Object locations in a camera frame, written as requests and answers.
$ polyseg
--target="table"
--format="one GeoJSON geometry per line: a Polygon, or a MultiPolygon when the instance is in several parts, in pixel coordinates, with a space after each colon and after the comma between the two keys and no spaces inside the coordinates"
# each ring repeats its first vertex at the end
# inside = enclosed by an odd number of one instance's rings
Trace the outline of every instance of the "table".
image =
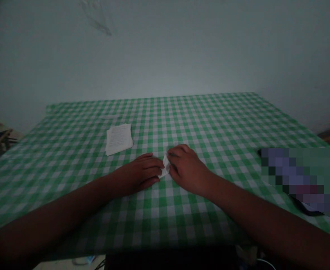
{"type": "MultiPolygon", "coordinates": [[[[186,143],[214,173],[330,233],[330,218],[300,213],[261,180],[261,147],[329,147],[255,93],[59,103],[0,158],[0,226],[153,152],[186,143]],[[131,123],[134,146],[107,157],[106,130],[131,123]]],[[[61,245],[53,259],[111,251],[244,243],[217,206],[167,175],[110,202],[61,245]]]]}

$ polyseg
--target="white wall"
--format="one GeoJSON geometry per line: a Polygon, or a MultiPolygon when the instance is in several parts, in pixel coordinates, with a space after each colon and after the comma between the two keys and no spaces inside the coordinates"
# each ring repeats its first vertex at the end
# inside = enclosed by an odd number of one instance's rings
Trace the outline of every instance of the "white wall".
{"type": "Polygon", "coordinates": [[[0,121],[28,132],[63,101],[255,91],[330,127],[330,1],[0,1],[0,121]]]}

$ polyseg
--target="person's left hand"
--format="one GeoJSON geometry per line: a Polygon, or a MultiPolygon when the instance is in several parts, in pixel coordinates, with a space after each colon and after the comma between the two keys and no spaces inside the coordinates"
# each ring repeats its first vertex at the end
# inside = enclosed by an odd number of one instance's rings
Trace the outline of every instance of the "person's left hand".
{"type": "Polygon", "coordinates": [[[113,198],[134,194],[159,182],[160,168],[164,168],[162,160],[154,158],[152,153],[143,154],[106,175],[106,187],[113,198]]]}

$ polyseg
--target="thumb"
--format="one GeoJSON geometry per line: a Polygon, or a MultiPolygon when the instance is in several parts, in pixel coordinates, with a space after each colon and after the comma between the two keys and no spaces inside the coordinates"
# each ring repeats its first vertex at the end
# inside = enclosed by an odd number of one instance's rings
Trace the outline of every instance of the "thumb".
{"type": "Polygon", "coordinates": [[[178,174],[178,172],[175,170],[173,165],[170,165],[170,175],[172,177],[173,180],[175,180],[176,182],[180,180],[180,175],[178,174]]]}
{"type": "Polygon", "coordinates": [[[140,184],[139,191],[147,189],[157,182],[160,182],[160,179],[157,176],[151,177],[140,184]]]}

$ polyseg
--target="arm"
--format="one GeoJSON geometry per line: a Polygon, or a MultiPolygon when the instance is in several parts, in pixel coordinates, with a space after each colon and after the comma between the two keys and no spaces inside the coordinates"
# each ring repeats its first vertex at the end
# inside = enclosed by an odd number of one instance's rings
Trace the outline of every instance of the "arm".
{"type": "Polygon", "coordinates": [[[169,154],[175,182],[216,204],[261,246],[300,266],[330,269],[329,234],[213,174],[187,145],[169,154]]]}
{"type": "Polygon", "coordinates": [[[110,200],[131,195],[158,182],[163,163],[144,154],[0,228],[0,268],[30,268],[81,222],[110,200]]]}

